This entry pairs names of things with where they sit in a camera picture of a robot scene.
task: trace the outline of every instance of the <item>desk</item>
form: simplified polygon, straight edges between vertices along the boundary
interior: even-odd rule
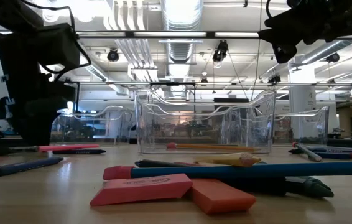
[[[257,202],[248,212],[208,216],[187,199],[89,206],[101,188],[103,170],[132,165],[138,159],[191,162],[190,156],[143,156],[137,146],[106,147],[104,155],[75,155],[60,164],[0,177],[0,223],[352,223],[352,177],[320,177],[335,198],[316,200],[298,195],[275,197],[255,194]],[[0,157],[1,164],[44,157],[24,154]],[[261,156],[268,163],[308,162],[275,147]]]

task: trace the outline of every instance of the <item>wire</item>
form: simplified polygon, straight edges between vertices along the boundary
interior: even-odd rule
[[[228,52],[228,55],[230,56],[231,64],[233,65],[234,72],[236,73],[236,76],[237,76],[237,78],[238,78],[238,82],[239,82],[239,84],[241,85],[241,88],[243,89],[243,92],[244,92],[245,98],[249,99],[249,98],[246,96],[246,92],[245,92],[245,89],[244,89],[243,84],[241,83],[241,79],[239,79],[238,72],[237,72],[237,70],[236,70],[236,67],[234,66],[233,58],[231,58],[231,53],[230,53],[230,51],[229,51],[229,50],[228,50],[227,52]]]
[[[270,0],[267,0],[267,4],[266,4],[266,11],[268,11],[268,6],[270,4]],[[260,14],[260,20],[259,20],[259,30],[262,30],[262,10],[261,10],[261,14]],[[255,86],[256,86],[256,81],[257,81],[257,72],[259,70],[259,54],[261,53],[261,40],[259,39],[259,43],[257,45],[257,57],[256,57],[256,74],[255,74],[255,82],[253,83],[253,89],[252,89],[252,96],[251,96],[251,100],[253,100],[253,94],[255,91]]]
[[[267,2],[266,2],[266,13],[269,18],[272,18],[271,14],[270,14],[270,9],[269,9],[270,1],[271,0],[267,0]]]
[[[79,65],[77,68],[81,68],[81,67],[85,67],[85,66],[89,66],[91,65],[91,60],[88,56],[88,54],[83,50],[83,48],[81,47],[81,45],[78,43],[78,39],[79,39],[79,35],[76,33],[76,29],[75,29],[75,18],[74,18],[74,15],[72,14],[72,10],[71,10],[71,7],[70,6],[63,6],[63,7],[43,7],[43,6],[38,6],[34,3],[31,3],[29,1],[26,1],[26,0],[21,0],[21,2],[23,2],[24,4],[28,5],[28,6],[32,6],[32,7],[35,7],[37,9],[47,9],[47,10],[51,10],[51,11],[59,11],[59,10],[64,10],[64,9],[67,9],[69,12],[70,12],[70,20],[71,20],[71,28],[72,28],[72,32],[75,36],[75,38],[73,39],[74,40],[74,43],[77,47],[77,49],[82,53],[82,55],[84,56],[84,58],[86,58],[86,61],[88,63],[85,63],[83,65]],[[46,71],[52,73],[52,74],[58,74],[55,78],[55,82],[57,82],[64,74],[66,74],[67,72],[69,72],[70,70],[73,70],[73,69],[69,69],[69,68],[64,68],[63,70],[61,71],[54,71],[54,70],[51,70],[49,69],[46,65],[41,65],[42,68],[44,68]]]

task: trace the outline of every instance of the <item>transparent plastic container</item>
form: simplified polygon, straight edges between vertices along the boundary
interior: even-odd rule
[[[62,113],[53,122],[50,142],[129,143],[134,112],[107,106],[100,113]]]
[[[274,144],[297,142],[326,146],[329,107],[299,113],[277,114],[274,118]]]
[[[249,103],[173,103],[150,89],[135,94],[137,143],[143,154],[222,154],[227,149],[177,148],[169,143],[254,147],[268,153],[276,93],[264,91]]]

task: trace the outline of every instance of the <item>blue pencil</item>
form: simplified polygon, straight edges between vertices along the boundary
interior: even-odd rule
[[[302,164],[269,164],[251,167],[164,167],[135,168],[109,167],[104,170],[104,180],[155,177],[159,175],[186,174],[189,178],[254,178],[295,177],[312,175],[352,175],[352,162],[321,162]]]

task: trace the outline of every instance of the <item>colored pencil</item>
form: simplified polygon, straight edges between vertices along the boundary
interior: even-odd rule
[[[169,143],[167,149],[177,149],[177,148],[190,148],[190,149],[222,149],[222,150],[233,150],[233,151],[248,151],[253,152],[256,150],[255,147],[246,146],[228,146],[228,145],[212,145],[212,144],[176,144]]]

